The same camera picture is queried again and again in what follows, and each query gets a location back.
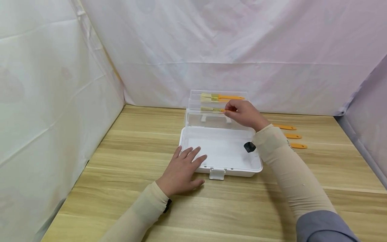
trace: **box latch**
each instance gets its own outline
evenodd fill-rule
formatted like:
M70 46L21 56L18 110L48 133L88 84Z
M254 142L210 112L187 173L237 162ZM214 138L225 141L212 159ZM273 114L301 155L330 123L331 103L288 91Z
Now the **box latch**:
M226 170L217 170L214 168L211 168L210 170L210 179L211 180L224 180L224 175L226 174Z

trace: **hand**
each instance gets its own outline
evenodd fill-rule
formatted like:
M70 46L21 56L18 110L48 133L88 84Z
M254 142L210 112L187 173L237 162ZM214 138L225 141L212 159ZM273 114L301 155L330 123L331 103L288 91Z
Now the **hand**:
M167 197L191 191L204 183L203 179L191 181L191 178L195 170L207 159L207 155L205 154L192 162L199 153L200 147L194 150L190 147L180 154L181 150L181 146L177 147L164 174L156 181Z
M270 124L249 101L230 100L224 110L227 117L243 126L253 128L256 132Z

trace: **table surface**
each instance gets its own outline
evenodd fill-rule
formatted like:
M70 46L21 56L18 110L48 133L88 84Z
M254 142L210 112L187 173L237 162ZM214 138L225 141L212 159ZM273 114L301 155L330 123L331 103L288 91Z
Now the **table surface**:
M144 188L160 177L178 146L185 110L126 105L42 241L98 241ZM387 192L333 117L265 114L292 125L308 145L297 153L362 241L385 241ZM172 198L143 241L295 241L295 220L267 166L253 177L206 180Z

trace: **white fabric curtain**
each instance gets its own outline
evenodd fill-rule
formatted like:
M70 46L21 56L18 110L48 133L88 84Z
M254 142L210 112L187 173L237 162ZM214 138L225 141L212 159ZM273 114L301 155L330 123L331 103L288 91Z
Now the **white fabric curtain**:
M0 241L40 241L123 104L76 2L0 0Z
M387 188L387 56L365 81L339 123Z
M81 0L125 100L248 91L266 112L342 115L387 54L385 0Z

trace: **beige arm sleeve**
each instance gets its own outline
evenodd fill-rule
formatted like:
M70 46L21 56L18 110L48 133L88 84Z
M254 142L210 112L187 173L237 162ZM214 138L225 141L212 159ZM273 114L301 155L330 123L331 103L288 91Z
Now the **beige arm sleeve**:
M336 213L313 173L290 148L279 128L267 126L255 134L253 143L262 161L273 170L296 220L306 213L317 210Z
M166 208L168 197L156 182L148 185L132 206L106 232L101 242L140 242Z

